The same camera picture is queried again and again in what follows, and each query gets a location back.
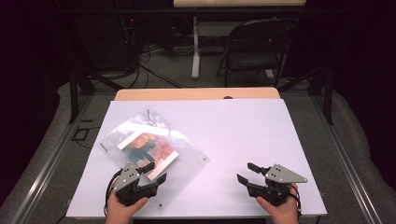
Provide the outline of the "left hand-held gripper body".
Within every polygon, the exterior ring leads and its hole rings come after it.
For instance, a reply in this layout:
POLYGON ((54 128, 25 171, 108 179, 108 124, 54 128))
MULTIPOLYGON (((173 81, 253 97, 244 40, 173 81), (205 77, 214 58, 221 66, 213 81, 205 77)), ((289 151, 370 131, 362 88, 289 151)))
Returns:
POLYGON ((140 174, 131 163, 127 162, 121 169, 120 176, 114 187, 118 201, 126 206, 132 205, 141 198, 151 198, 157 194, 157 189, 152 189, 149 184, 140 186, 140 174))

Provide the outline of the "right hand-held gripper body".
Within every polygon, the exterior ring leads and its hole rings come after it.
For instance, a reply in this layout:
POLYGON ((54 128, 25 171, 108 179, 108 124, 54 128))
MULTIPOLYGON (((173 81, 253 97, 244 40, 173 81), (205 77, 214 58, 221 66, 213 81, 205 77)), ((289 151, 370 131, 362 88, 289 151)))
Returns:
POLYGON ((274 164, 268 168, 268 173, 263 176, 265 185, 254 184, 254 188, 247 189, 250 197, 262 197, 273 206, 279 206, 289 197, 292 183, 307 182, 305 177, 294 173, 280 164, 274 164))

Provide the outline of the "painting print card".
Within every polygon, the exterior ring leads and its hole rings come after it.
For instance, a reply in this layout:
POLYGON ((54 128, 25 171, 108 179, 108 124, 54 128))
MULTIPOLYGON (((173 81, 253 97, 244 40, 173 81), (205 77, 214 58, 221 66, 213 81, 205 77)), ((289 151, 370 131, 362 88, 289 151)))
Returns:
POLYGON ((146 173, 149 180, 157 178, 178 157, 166 139, 154 133, 133 133, 118 144, 118 149, 138 167, 154 162, 154 168, 146 173))

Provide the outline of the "clear acrylic photo frame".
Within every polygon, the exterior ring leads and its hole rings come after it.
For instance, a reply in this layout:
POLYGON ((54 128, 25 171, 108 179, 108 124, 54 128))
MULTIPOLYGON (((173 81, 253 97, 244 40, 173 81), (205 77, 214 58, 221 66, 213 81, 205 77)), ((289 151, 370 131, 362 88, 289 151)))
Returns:
MULTIPOLYGON (((135 113, 99 142, 99 147, 120 168, 108 184, 107 189, 109 191, 114 189, 121 169, 127 162, 138 168, 136 164, 118 149, 118 144, 137 132, 161 135, 178 153, 178 157, 159 174, 158 177, 167 174, 166 181, 158 187, 157 194, 150 198, 152 206, 159 211, 163 211, 205 168, 209 163, 209 158, 203 151, 197 149, 184 133, 173 127, 161 114, 150 107, 146 107, 135 113)), ((155 182, 157 178, 149 180, 146 174, 141 174, 139 185, 145 186, 155 182)))

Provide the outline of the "person's left hand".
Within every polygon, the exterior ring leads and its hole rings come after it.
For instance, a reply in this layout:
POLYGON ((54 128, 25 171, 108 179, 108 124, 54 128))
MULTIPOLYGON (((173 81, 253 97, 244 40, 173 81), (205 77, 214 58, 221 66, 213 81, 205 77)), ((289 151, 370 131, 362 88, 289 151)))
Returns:
POLYGON ((125 206, 118 201, 116 193, 112 191, 107 200, 106 224, 129 224, 134 214, 142 209, 147 202, 148 199, 144 197, 132 205, 125 206))

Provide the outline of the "person's right hand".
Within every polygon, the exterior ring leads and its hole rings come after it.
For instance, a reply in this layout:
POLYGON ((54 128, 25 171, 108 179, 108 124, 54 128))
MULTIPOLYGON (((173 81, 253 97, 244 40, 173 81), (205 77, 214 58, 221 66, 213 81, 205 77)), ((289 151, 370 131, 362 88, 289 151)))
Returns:
POLYGON ((275 224, 299 224, 297 190, 297 185, 292 183, 290 196, 279 206, 273 206, 262 197, 257 197, 256 201, 270 215, 275 224))

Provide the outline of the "white board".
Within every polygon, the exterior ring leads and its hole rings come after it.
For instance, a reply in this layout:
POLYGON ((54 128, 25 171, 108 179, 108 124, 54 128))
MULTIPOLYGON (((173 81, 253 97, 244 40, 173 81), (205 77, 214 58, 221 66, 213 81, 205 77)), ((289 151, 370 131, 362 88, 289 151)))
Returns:
POLYGON ((248 163, 261 167, 281 164, 305 177, 299 185, 302 213, 323 216, 327 210, 305 157, 289 110, 281 99, 228 99, 203 101, 113 101, 98 134, 104 138, 138 112, 157 112, 184 133, 206 154, 204 169, 177 168, 171 163, 158 195, 137 213, 139 219, 198 219, 264 217, 255 199, 237 177, 253 183, 264 178, 249 171, 248 163), (163 204, 162 197, 179 187, 179 175, 191 178, 176 198, 163 204))

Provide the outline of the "wooden table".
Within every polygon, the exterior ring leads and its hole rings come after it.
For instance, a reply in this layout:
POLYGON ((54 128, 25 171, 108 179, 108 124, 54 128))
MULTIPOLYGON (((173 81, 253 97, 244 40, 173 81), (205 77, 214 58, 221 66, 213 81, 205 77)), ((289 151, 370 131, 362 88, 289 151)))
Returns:
POLYGON ((184 88, 184 89, 124 89, 116 93, 115 101, 176 101, 217 99, 279 99, 276 88, 184 88))

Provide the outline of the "black metal stand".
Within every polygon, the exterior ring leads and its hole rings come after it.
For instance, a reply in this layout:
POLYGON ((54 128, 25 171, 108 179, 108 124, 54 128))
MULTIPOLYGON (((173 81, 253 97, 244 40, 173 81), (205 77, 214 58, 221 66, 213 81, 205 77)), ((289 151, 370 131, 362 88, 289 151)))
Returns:
POLYGON ((319 96, 321 90, 324 90, 323 100, 323 115, 330 125, 333 125, 332 121, 332 87, 333 87, 333 65, 325 63, 321 66, 317 66, 309 72, 303 74, 277 88, 279 92, 288 91, 292 87, 301 83, 303 80, 311 77, 307 92, 310 96, 319 96))
POLYGON ((72 63, 69 68, 69 87, 70 87, 70 103, 71 103, 71 117, 69 123, 74 123, 79 114, 78 104, 78 91, 82 90, 84 94, 93 95, 95 93, 95 87, 91 82, 91 78, 97 79, 99 82, 107 85, 115 91, 122 89, 122 86, 116 84, 110 79, 99 75, 97 72, 84 67, 79 66, 76 63, 72 63))

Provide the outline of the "black folding chair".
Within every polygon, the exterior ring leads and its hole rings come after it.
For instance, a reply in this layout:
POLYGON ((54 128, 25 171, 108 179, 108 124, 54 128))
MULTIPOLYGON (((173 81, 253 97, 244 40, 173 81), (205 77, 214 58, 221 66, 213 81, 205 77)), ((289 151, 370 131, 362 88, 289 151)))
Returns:
POLYGON ((224 86, 231 72, 276 70, 274 86, 280 80, 289 48, 298 30, 293 19, 262 19, 237 25, 227 38, 217 75, 224 69, 224 86))

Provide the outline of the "white table leg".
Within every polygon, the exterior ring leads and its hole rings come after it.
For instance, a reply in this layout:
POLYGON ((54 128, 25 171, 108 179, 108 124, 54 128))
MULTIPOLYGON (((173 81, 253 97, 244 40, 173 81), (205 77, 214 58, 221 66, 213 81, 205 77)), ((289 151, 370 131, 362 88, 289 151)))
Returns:
POLYGON ((200 69, 200 52, 199 52, 199 36, 198 36, 198 20, 193 18, 193 59, 191 68, 191 78, 199 78, 200 69))

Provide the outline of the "dark equipment rack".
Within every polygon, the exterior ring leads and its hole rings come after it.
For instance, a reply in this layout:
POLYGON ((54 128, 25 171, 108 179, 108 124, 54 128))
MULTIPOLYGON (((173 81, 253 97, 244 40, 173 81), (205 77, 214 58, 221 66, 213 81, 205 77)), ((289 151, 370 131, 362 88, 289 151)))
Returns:
MULTIPOLYGON (((113 0, 115 9, 130 9, 131 0, 113 0)), ((126 45, 129 62, 127 71, 132 73, 137 69, 139 56, 141 53, 140 46, 136 38, 136 28, 134 25, 134 18, 128 15, 119 16, 120 27, 122 30, 122 36, 126 45)))

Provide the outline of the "light tabletop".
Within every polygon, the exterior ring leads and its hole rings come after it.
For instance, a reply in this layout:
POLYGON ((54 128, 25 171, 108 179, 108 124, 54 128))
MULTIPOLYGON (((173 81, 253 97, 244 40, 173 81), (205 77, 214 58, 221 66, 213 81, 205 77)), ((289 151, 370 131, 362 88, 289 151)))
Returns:
POLYGON ((300 7, 306 0, 173 0, 174 7, 300 7))

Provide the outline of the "aluminium rail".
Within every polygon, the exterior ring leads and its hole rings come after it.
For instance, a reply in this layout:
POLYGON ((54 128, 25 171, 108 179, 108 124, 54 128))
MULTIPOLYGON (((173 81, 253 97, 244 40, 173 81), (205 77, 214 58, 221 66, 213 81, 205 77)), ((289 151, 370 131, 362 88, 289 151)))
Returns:
POLYGON ((88 111, 91 96, 80 98, 80 112, 68 122, 69 102, 63 101, 38 151, 11 193, 15 208, 6 224, 64 224, 98 132, 88 111))
POLYGON ((311 101, 332 139, 335 156, 365 222, 386 224, 385 215, 389 209, 386 202, 392 189, 371 160, 370 147, 360 122, 339 95, 335 95, 332 102, 332 124, 324 116, 322 99, 314 96, 311 101))

